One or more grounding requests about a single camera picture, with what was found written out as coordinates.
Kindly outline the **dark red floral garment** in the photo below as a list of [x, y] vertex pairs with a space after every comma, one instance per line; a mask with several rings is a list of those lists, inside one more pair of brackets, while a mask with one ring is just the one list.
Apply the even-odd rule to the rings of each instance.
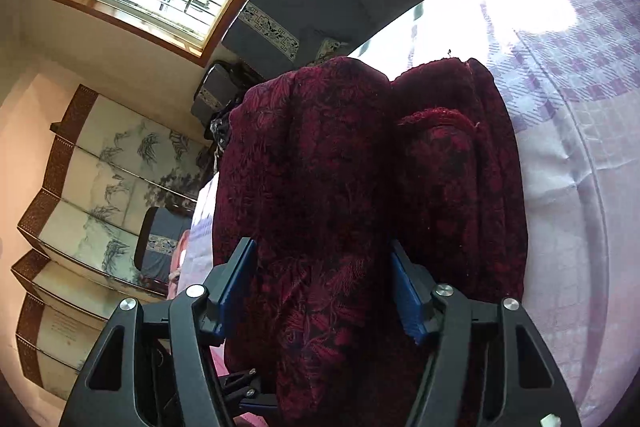
[[518, 146], [489, 70], [444, 58], [388, 79], [337, 57], [258, 84], [230, 115], [214, 260], [257, 268], [231, 372], [257, 369], [270, 426], [400, 426], [427, 347], [400, 323], [392, 251], [496, 303], [524, 291]]

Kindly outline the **dark clothes pile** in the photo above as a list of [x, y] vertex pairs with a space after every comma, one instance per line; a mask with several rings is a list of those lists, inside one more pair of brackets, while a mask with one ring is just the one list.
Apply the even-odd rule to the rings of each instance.
[[215, 114], [208, 124], [208, 133], [212, 139], [215, 170], [220, 168], [222, 156], [231, 141], [230, 115], [232, 108], [226, 108]]

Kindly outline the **pink cloth at bedside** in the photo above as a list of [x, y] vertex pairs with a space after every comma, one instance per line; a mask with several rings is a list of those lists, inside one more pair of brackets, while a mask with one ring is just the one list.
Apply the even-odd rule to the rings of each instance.
[[186, 257], [186, 250], [189, 245], [190, 231], [186, 230], [180, 236], [178, 244], [171, 255], [171, 262], [168, 275], [168, 293], [167, 299], [171, 300], [178, 294], [178, 283], [180, 279], [181, 267], [183, 265], [184, 258]]

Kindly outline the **painted folding screen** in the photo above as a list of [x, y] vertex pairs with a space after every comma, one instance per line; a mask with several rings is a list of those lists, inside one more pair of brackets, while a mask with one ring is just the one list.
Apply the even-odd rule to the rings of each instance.
[[11, 272], [26, 291], [15, 339], [24, 377], [57, 398], [126, 297], [154, 303], [134, 251], [150, 207], [195, 208], [206, 147], [86, 86], [60, 122], [40, 190], [17, 223], [30, 248]]

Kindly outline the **patterned cushion on sofa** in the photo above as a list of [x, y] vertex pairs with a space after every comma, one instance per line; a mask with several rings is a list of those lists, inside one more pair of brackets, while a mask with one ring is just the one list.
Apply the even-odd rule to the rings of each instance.
[[348, 42], [338, 41], [333, 38], [325, 38], [322, 40], [322, 43], [320, 43], [316, 56], [308, 63], [308, 66], [318, 65], [331, 60], [333, 57], [342, 56], [344, 54], [344, 49], [348, 46]]

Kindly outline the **pink purple checked bedsheet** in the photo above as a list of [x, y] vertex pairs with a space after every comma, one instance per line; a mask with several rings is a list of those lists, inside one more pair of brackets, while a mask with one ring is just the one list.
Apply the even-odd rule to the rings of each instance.
[[639, 368], [639, 0], [425, 0], [354, 58], [396, 79], [477, 60], [518, 146], [525, 309], [580, 421], [601, 425]]

